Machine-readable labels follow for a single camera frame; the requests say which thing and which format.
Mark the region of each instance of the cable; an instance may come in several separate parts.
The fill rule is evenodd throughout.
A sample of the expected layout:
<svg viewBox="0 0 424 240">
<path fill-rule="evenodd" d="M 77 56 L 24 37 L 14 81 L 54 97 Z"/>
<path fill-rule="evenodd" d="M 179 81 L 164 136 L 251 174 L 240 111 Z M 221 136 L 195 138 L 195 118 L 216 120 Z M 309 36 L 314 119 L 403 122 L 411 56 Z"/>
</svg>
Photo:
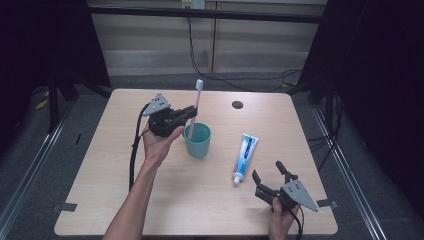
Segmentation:
<svg viewBox="0 0 424 240">
<path fill-rule="evenodd" d="M 306 139 L 306 141 L 312 142 L 312 141 L 318 141 L 318 140 L 322 140 L 322 139 L 326 139 L 326 138 L 328 138 L 328 135 L 325 135 L 323 137 L 318 137 L 318 138 L 309 138 L 309 139 Z"/>
<path fill-rule="evenodd" d="M 148 131 L 150 130 L 146 130 L 144 131 L 140 136 L 140 124 L 141 124 L 141 118 L 143 117 L 143 112 L 144 110 L 146 110 L 147 106 L 149 106 L 149 104 L 146 104 L 143 109 L 141 109 L 140 114 L 138 115 L 138 120 L 137 120 L 137 127 L 135 130 L 135 137 L 134 137 L 134 143 L 132 145 L 132 151 L 131 151 L 131 159 L 130 159 L 130 179 L 129 179 L 129 190 L 131 190 L 133 184 L 134 184 L 134 165 L 135 165 L 135 157 L 137 156 L 137 149 L 138 149 L 138 144 L 140 143 L 141 137 Z"/>
<path fill-rule="evenodd" d="M 336 141 L 339 137 L 340 127 L 341 127 L 341 123 L 342 123 L 343 107 L 342 107 L 342 104 L 341 104 L 341 99 L 340 99 L 340 96 L 337 92 L 334 93 L 334 96 L 335 96 L 335 101 L 336 101 L 335 111 L 336 111 L 336 116 L 337 116 L 337 124 L 336 124 L 335 129 L 332 131 L 333 136 L 330 137 L 331 147 L 328 150 L 327 154 L 325 155 L 324 159 L 322 160 L 321 164 L 319 165 L 318 172 L 321 171 L 321 168 L 324 166 L 325 162 L 327 161 L 328 157 L 330 156 L 331 151 L 333 151 L 333 149 L 334 149 Z"/>
<path fill-rule="evenodd" d="M 226 83 L 226 84 L 228 84 L 228 85 L 230 85 L 232 87 L 235 87 L 235 88 L 238 88 L 238 89 L 247 91 L 247 92 L 257 92 L 257 91 L 251 90 L 251 89 L 247 89 L 247 88 L 244 88 L 244 87 L 241 87 L 241 86 L 238 86 L 238 85 L 235 85 L 235 84 L 233 84 L 231 82 L 228 82 L 228 81 L 231 81 L 231 80 L 277 80 L 277 79 L 282 79 L 282 83 L 281 83 L 280 86 L 278 86 L 275 89 L 272 89 L 272 90 L 269 90 L 268 91 L 268 92 L 275 92 L 278 89 L 280 89 L 280 88 L 283 87 L 283 84 L 285 84 L 284 83 L 284 78 L 285 77 L 288 77 L 288 76 L 290 76 L 290 75 L 292 75 L 292 74 L 294 74 L 294 73 L 296 73 L 296 72 L 298 72 L 298 71 L 301 70 L 301 69 L 289 69 L 289 70 L 284 71 L 281 74 L 281 76 L 279 76 L 279 77 L 270 77 L 270 78 L 251 78 L 251 77 L 246 77 L 246 78 L 218 78 L 218 77 L 206 76 L 205 74 L 203 74 L 202 72 L 200 72 L 200 70 L 199 70 L 199 68 L 197 66 L 197 63 L 196 63 L 196 59 L 194 57 L 193 38 L 192 38 L 192 30 L 191 30 L 191 18 L 189 18 L 189 17 L 187 18 L 187 23 L 188 23 L 189 40 L 190 40 L 191 64 L 193 66 L 194 71 L 197 74 L 199 74 L 200 76 L 202 76 L 203 78 L 205 78 L 205 79 L 215 80 L 215 81 L 221 81 L 221 82 L 224 82 L 224 83 Z"/>
<path fill-rule="evenodd" d="M 314 151 L 320 149 L 322 146 L 325 146 L 325 140 L 326 139 L 323 139 L 320 143 L 315 144 L 313 146 L 310 146 L 309 148 L 311 149 L 311 152 L 314 152 Z"/>
<path fill-rule="evenodd" d="M 302 223 L 300 223 L 299 218 L 297 218 L 297 216 L 293 213 L 293 211 L 291 209 L 289 209 L 290 215 L 292 215 L 292 217 L 297 222 L 297 225 L 299 227 L 299 230 L 298 230 L 297 236 L 296 236 L 296 240 L 302 239 L 302 236 L 303 236 L 303 223 L 304 223 L 304 219 L 305 219 L 305 217 L 303 215 L 302 207 L 299 204 L 298 204 L 298 206 L 299 206 L 299 208 L 300 208 L 300 210 L 302 212 Z"/>
</svg>

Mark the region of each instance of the toothpaste tube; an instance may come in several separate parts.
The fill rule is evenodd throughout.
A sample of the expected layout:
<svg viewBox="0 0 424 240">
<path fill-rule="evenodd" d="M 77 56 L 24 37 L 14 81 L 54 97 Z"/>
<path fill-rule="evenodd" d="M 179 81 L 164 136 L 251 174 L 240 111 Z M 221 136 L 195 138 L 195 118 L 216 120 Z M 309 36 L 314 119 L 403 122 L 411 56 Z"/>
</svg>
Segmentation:
<svg viewBox="0 0 424 240">
<path fill-rule="evenodd" d="M 244 179 L 246 174 L 247 167 L 249 166 L 250 159 L 253 155 L 253 150 L 255 150 L 256 143 L 258 142 L 258 138 L 243 134 L 243 138 L 241 141 L 240 154 L 237 159 L 237 164 L 234 168 L 233 178 L 234 183 L 239 184 L 240 181 Z"/>
</svg>

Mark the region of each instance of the plastic cup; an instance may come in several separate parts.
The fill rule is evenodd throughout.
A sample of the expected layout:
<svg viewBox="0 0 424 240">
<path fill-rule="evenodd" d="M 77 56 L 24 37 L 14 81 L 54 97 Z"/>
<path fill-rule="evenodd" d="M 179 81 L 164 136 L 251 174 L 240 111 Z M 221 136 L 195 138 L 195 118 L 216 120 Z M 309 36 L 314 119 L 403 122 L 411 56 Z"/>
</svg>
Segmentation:
<svg viewBox="0 0 424 240">
<path fill-rule="evenodd" d="M 187 152 L 192 157 L 201 159 L 206 156 L 209 150 L 209 143 L 211 141 L 211 130 L 206 124 L 195 123 L 193 135 L 188 139 L 190 125 L 187 125 L 183 132 L 183 137 L 186 142 Z"/>
</svg>

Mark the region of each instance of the human hand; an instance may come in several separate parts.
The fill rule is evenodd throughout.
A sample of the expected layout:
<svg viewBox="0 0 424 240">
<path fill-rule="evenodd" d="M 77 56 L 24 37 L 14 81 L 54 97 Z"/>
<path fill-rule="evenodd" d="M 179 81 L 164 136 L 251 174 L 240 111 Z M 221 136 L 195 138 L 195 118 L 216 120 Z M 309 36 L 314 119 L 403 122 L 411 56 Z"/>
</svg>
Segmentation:
<svg viewBox="0 0 424 240">
<path fill-rule="evenodd" d="M 169 137 L 160 137 L 149 131 L 149 124 L 143 130 L 144 162 L 159 167 L 168 155 L 172 142 L 184 131 L 183 126 L 177 127 Z"/>
<path fill-rule="evenodd" d="M 283 209 L 277 198 L 272 199 L 272 207 L 274 208 L 274 212 L 272 213 L 268 226 L 269 239 L 284 240 L 287 237 L 287 233 L 289 232 L 294 218 L 289 211 Z M 296 205 L 296 207 L 292 209 L 292 212 L 297 215 L 298 211 L 299 206 Z"/>
</svg>

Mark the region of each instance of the black tape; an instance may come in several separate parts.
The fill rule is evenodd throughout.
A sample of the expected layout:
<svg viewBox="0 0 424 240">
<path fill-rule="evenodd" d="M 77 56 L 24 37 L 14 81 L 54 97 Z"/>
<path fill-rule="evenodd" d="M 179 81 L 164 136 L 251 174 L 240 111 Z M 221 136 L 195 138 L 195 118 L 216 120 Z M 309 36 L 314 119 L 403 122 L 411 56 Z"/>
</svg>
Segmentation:
<svg viewBox="0 0 424 240">
<path fill-rule="evenodd" d="M 61 211 L 67 211 L 67 212 L 74 212 L 77 208 L 77 204 L 75 203 L 62 203 L 62 204 L 53 204 L 51 212 L 58 212 Z"/>
<path fill-rule="evenodd" d="M 331 207 L 331 209 L 334 209 L 334 208 L 339 207 L 339 205 L 337 204 L 336 201 L 331 201 L 329 199 L 318 200 L 317 204 L 318 204 L 318 207 L 320 207 L 320 208 Z"/>
<path fill-rule="evenodd" d="M 77 138 L 77 141 L 75 142 L 75 145 L 78 145 L 80 139 L 81 139 L 81 133 L 78 135 L 78 138 Z"/>
</svg>

